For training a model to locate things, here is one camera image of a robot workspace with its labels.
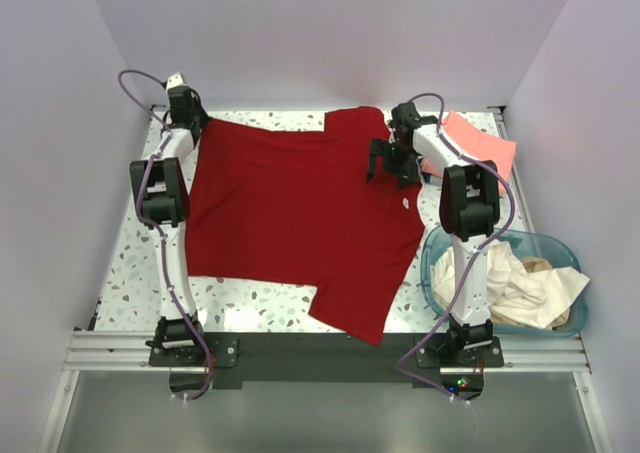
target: translucent plastic tub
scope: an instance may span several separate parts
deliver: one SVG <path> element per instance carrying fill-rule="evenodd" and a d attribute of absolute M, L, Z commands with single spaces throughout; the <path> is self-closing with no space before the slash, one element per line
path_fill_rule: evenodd
<path fill-rule="evenodd" d="M 567 245 L 550 236 L 507 230 L 499 239 L 500 241 L 508 241 L 511 244 L 511 250 L 518 258 L 537 256 L 546 259 L 554 268 L 572 266 L 581 271 L 578 259 Z M 427 303 L 438 315 L 442 315 L 445 309 L 433 296 L 431 290 L 431 267 L 436 264 L 450 246 L 451 237 L 440 226 L 429 234 L 422 250 L 422 291 Z M 579 333 L 586 322 L 587 304 L 583 291 L 571 306 L 569 320 L 564 325 L 558 326 L 553 330 L 494 323 L 494 331 L 520 335 L 567 337 Z"/>

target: white wall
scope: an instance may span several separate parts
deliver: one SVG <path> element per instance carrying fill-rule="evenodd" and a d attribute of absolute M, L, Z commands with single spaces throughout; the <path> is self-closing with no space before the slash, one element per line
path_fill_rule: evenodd
<path fill-rule="evenodd" d="M 616 451 L 638 451 L 640 7 L 569 0 L 507 108 L 536 229 L 592 278 L 584 341 Z"/>
<path fill-rule="evenodd" d="M 144 113 L 93 0 L 1 0 L 0 451 L 35 451 L 122 220 Z"/>
<path fill-rule="evenodd" d="M 96 0 L 128 64 L 216 109 L 503 105 L 565 1 Z"/>

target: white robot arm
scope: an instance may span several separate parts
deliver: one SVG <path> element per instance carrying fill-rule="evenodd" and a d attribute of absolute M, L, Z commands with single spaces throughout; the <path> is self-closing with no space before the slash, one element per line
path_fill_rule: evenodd
<path fill-rule="evenodd" d="M 367 180 L 375 174 L 380 156 L 383 169 L 399 177 L 398 187 L 419 181 L 419 157 L 442 173 L 440 222 L 451 235 L 456 289 L 462 283 L 451 310 L 447 350 L 450 357 L 455 357 L 464 350 L 487 348 L 493 342 L 493 325 L 487 295 L 487 251 L 480 247 L 500 217 L 498 181 L 485 168 L 463 159 L 475 160 L 439 131 L 437 118 L 420 116 L 412 102 L 392 110 L 389 126 L 391 141 L 371 141 Z M 493 162 L 481 163 L 496 168 Z M 477 258 L 468 268 L 476 252 Z"/>
<path fill-rule="evenodd" d="M 210 118 L 202 108 L 198 94 L 187 86 L 180 73 L 167 80 L 165 90 L 169 97 L 171 132 L 163 132 L 157 148 L 147 158 L 132 162 L 129 168 L 134 200 L 137 201 L 141 189 L 144 190 L 140 204 L 141 216 L 159 225 L 159 228 L 150 228 L 149 231 L 156 251 L 162 292 L 160 320 L 149 346 L 157 351 L 171 352 L 187 363 L 197 363 L 202 358 L 202 349 L 197 345 L 168 288 L 172 289 L 182 311 L 201 333 L 202 327 L 189 287 L 184 249 L 189 196 L 181 164 L 197 145 L 201 131 Z M 143 177 L 150 159 L 153 164 L 145 186 Z"/>

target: crumpled laundry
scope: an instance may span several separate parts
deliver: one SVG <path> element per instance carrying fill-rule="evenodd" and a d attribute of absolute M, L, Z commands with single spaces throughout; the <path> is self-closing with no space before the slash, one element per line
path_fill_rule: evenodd
<path fill-rule="evenodd" d="M 494 241 L 488 248 L 487 293 L 492 315 L 542 329 L 566 322 L 567 310 L 589 283 L 587 276 L 571 267 L 534 265 L 527 271 L 506 241 Z M 434 296 L 448 305 L 455 293 L 453 249 L 447 249 L 432 268 Z"/>
<path fill-rule="evenodd" d="M 536 271 L 546 271 L 553 269 L 551 263 L 549 263 L 544 258 L 538 258 L 537 256 L 527 256 L 524 258 L 520 258 L 520 261 L 524 265 L 524 269 L 527 270 L 527 273 L 534 273 Z M 547 330 L 553 330 L 558 326 L 564 325 L 567 321 L 569 321 L 569 314 L 571 313 L 571 309 L 567 308 L 564 313 L 562 313 L 558 318 L 553 320 L 550 325 L 547 326 Z M 491 321 L 494 323 L 500 323 L 503 325 L 513 325 L 513 326 L 521 326 L 517 321 L 513 321 L 506 316 L 502 316 L 500 313 L 495 311 L 491 312 Z"/>
<path fill-rule="evenodd" d="M 442 120 L 442 127 L 465 153 L 478 160 L 492 160 L 496 164 L 500 176 L 505 180 L 509 179 L 513 159 L 516 156 L 514 141 L 504 140 L 479 130 L 455 111 L 451 111 Z M 422 160 L 420 169 L 425 173 L 442 178 L 443 172 L 436 170 L 426 158 Z M 502 184 L 499 184 L 498 188 L 500 194 L 504 194 Z"/>

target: red t-shirt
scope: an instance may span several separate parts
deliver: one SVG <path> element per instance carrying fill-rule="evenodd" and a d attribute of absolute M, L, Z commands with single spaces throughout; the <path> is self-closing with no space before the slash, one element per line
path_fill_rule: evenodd
<path fill-rule="evenodd" d="M 397 189 L 381 164 L 365 183 L 373 137 L 389 130 L 371 107 L 327 113 L 318 132 L 212 120 L 190 194 L 189 274 L 317 286 L 311 316 L 378 344 L 424 226 L 417 185 Z"/>

